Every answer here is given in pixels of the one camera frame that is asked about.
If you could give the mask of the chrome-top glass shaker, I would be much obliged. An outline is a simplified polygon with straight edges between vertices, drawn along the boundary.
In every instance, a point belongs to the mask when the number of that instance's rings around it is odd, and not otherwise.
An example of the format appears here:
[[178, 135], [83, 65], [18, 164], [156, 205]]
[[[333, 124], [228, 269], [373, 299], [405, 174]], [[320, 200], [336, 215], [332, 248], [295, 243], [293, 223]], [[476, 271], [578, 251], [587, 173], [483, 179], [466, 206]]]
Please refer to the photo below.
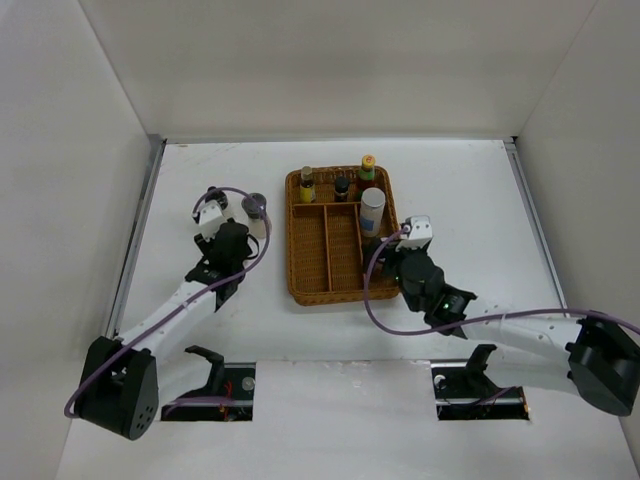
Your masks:
[[261, 193], [252, 192], [242, 200], [241, 207], [247, 217], [249, 233], [258, 240], [265, 239], [267, 228], [270, 226], [266, 213], [266, 197]]

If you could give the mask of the tall silver-lid bead jar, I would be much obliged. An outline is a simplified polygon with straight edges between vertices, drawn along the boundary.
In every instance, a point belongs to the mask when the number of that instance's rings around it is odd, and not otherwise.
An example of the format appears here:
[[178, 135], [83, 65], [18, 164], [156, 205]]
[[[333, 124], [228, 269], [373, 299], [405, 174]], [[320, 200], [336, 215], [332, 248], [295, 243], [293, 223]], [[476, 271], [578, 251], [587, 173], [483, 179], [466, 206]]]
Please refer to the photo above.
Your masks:
[[364, 237], [371, 238], [379, 234], [385, 205], [386, 196], [381, 189], [371, 187], [362, 193], [359, 223]]

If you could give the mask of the black-stopper glass bottle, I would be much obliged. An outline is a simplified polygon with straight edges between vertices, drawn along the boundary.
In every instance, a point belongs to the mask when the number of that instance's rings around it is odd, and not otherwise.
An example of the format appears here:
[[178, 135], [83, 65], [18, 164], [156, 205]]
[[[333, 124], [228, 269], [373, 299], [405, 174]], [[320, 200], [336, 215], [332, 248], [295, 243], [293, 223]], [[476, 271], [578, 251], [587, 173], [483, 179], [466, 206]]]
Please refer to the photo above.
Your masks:
[[225, 219], [230, 219], [233, 217], [232, 208], [229, 205], [227, 194], [215, 186], [210, 186], [207, 189], [205, 204], [208, 205], [212, 204], [213, 202], [215, 202], [219, 206]]

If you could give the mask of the yellow-cap brown sauce bottle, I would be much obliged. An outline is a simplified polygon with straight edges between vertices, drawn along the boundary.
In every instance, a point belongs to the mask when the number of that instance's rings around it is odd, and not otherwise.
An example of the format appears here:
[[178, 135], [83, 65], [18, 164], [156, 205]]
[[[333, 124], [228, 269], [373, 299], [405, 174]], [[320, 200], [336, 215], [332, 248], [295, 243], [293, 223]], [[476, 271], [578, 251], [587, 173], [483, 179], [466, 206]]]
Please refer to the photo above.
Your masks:
[[360, 199], [362, 194], [369, 188], [375, 186], [376, 178], [376, 159], [373, 155], [364, 155], [361, 159], [361, 165], [356, 177], [357, 198]]

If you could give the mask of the small dark-lid pepper shaker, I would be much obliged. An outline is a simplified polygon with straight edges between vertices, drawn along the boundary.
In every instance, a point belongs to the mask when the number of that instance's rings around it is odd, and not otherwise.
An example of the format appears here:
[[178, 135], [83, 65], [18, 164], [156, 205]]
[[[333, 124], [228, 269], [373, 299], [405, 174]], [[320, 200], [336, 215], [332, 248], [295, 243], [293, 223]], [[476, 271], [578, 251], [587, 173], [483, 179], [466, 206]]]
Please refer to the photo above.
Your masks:
[[337, 203], [346, 202], [348, 200], [350, 181], [344, 176], [337, 176], [334, 182], [334, 201]]

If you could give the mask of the small gold-cap yellow bottle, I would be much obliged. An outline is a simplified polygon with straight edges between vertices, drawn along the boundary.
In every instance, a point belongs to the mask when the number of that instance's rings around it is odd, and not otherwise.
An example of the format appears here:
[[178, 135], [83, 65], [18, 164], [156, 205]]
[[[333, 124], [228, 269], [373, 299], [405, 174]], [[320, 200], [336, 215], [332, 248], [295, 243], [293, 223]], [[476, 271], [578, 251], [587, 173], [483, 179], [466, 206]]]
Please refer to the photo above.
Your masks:
[[302, 203], [308, 204], [316, 201], [313, 169], [310, 166], [304, 166], [300, 170], [299, 195]]

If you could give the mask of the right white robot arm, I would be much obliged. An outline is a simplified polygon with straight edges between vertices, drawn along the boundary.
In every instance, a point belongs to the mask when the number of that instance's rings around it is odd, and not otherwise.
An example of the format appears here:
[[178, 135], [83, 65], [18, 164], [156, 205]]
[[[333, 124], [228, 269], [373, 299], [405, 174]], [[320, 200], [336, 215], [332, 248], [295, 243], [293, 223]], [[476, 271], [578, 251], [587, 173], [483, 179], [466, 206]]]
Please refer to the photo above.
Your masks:
[[406, 248], [394, 233], [363, 249], [363, 274], [392, 277], [407, 308], [426, 324], [417, 330], [380, 330], [402, 337], [431, 334], [477, 342], [464, 370], [464, 384], [483, 396], [500, 381], [576, 395], [605, 413], [629, 416], [639, 392], [639, 335], [631, 323], [594, 310], [540, 308], [479, 317], [465, 314], [476, 294], [449, 285], [428, 248]]

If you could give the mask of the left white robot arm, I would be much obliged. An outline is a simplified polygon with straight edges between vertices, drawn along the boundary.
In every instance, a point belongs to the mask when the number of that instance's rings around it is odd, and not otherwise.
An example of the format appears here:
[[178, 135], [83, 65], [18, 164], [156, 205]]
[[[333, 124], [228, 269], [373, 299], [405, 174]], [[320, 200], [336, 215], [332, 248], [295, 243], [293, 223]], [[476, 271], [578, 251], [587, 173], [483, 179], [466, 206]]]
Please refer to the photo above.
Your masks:
[[233, 397], [223, 355], [198, 345], [185, 347], [179, 360], [173, 355], [237, 292], [259, 243], [233, 220], [212, 238], [196, 235], [194, 241], [202, 257], [163, 305], [118, 337], [100, 336], [91, 343], [66, 416], [137, 440], [155, 418], [184, 406], [223, 411], [247, 406]]

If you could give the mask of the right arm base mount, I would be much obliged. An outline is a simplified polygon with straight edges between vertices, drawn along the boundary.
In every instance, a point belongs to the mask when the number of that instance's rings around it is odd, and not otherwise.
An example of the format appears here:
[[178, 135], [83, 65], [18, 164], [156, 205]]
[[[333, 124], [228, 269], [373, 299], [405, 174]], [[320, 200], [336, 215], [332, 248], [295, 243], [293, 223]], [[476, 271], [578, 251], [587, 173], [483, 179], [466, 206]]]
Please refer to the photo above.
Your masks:
[[485, 374], [495, 345], [480, 344], [469, 359], [431, 363], [440, 421], [529, 420], [521, 387], [499, 387]]

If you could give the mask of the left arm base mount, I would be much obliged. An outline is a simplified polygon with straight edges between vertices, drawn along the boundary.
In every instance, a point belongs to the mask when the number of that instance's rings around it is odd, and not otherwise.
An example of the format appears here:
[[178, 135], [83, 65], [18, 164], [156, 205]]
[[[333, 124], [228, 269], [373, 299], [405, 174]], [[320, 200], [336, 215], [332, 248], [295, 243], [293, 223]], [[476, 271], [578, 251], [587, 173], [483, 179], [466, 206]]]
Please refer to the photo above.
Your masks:
[[248, 422], [257, 368], [190, 346], [159, 368], [159, 419], [164, 422]]

